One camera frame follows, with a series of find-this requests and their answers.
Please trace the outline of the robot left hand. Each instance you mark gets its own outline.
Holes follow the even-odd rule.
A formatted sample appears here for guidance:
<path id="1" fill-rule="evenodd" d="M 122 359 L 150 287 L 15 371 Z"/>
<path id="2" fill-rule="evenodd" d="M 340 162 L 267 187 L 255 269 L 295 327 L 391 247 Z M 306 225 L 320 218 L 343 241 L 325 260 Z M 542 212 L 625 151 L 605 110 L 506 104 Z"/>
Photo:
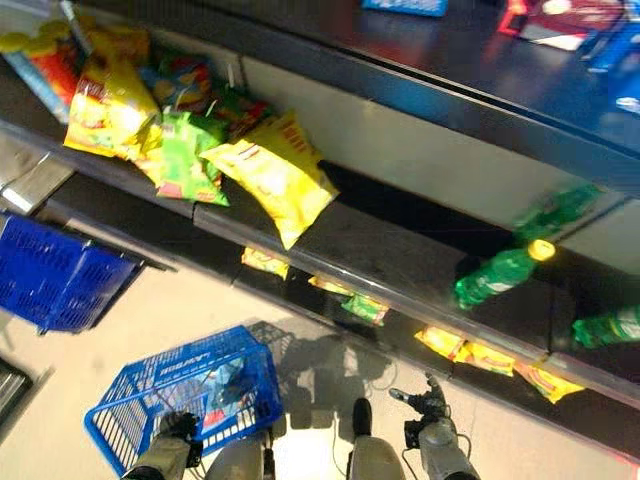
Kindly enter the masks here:
<path id="1" fill-rule="evenodd" d="M 160 421 L 158 438 L 176 438 L 191 443 L 196 435 L 197 417 L 190 412 L 172 411 Z"/>

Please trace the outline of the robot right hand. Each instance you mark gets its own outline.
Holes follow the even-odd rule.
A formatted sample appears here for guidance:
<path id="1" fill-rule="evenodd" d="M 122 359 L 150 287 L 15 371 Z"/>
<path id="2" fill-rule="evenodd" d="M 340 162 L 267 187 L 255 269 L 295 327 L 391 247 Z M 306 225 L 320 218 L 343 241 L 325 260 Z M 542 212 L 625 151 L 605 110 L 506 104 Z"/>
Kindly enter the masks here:
<path id="1" fill-rule="evenodd" d="M 444 392 L 436 379 L 430 373 L 425 373 L 428 389 L 422 394 L 409 394 L 398 388 L 390 388 L 389 395 L 402 403 L 409 405 L 415 412 L 422 416 L 427 424 L 449 417 L 449 407 Z"/>

